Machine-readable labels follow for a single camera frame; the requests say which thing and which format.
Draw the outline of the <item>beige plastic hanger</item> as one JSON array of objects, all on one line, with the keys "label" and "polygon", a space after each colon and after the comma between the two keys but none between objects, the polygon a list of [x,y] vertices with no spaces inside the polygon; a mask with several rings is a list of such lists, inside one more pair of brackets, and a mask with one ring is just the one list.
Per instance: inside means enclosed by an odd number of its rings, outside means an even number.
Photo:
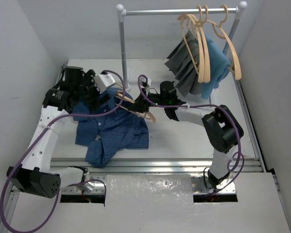
[{"label": "beige plastic hanger", "polygon": [[132,98],[126,96],[123,94],[122,90],[117,90],[115,95],[116,98],[122,99],[123,103],[119,104],[116,103],[116,105],[119,105],[120,108],[137,115],[138,117],[142,117],[147,120],[151,120],[153,123],[156,122],[155,116],[149,111],[149,107],[147,107],[142,100],[139,98],[134,101]]}]

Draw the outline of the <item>blue plaid shirt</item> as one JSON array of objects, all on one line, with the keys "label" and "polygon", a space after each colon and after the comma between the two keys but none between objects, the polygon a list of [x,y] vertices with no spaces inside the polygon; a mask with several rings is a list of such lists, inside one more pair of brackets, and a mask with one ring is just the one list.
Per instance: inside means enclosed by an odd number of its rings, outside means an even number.
[{"label": "blue plaid shirt", "polygon": [[149,148],[149,130],[145,119],[121,107],[101,117],[79,117],[75,144],[88,148],[85,161],[93,167],[105,166],[112,157],[123,149],[146,150]]}]

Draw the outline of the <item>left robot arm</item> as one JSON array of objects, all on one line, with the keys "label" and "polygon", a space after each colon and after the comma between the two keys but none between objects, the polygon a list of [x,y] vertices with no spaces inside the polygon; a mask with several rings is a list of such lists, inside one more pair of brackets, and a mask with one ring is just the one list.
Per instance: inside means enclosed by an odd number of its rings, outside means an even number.
[{"label": "left robot arm", "polygon": [[73,108],[82,100],[100,107],[107,99],[99,100],[99,95],[114,84],[105,71],[96,74],[92,69],[84,72],[81,67],[62,67],[57,83],[45,94],[30,146],[16,166],[8,168],[9,182],[18,191],[51,199],[68,186],[88,189],[88,169],[68,166],[51,170],[51,158],[61,130],[72,119]]}]

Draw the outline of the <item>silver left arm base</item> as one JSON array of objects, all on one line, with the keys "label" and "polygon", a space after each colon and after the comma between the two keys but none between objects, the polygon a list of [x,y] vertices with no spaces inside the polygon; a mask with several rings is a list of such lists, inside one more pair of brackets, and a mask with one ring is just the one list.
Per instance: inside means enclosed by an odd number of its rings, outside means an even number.
[{"label": "silver left arm base", "polygon": [[79,167],[79,166],[70,166],[72,168],[78,168],[83,171],[83,175],[81,178],[81,182],[74,183],[69,185],[69,187],[77,187],[82,192],[85,192],[86,194],[92,193],[93,191],[99,191],[102,188],[102,193],[106,194],[106,183],[101,179],[95,179],[94,177],[91,177],[89,175],[89,171],[85,167]]}]

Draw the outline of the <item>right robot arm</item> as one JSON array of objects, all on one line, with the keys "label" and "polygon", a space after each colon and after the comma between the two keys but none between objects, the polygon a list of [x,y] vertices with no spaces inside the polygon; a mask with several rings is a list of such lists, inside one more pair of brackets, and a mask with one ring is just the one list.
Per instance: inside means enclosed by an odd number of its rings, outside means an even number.
[{"label": "right robot arm", "polygon": [[150,81],[139,81],[140,94],[129,110],[146,113],[150,107],[162,106],[170,120],[183,121],[202,126],[213,146],[212,164],[204,180],[208,189],[216,189],[230,175],[231,149],[238,145],[244,132],[229,108],[220,105],[215,108],[193,108],[180,100],[174,83],[164,81],[159,93],[151,93]]}]

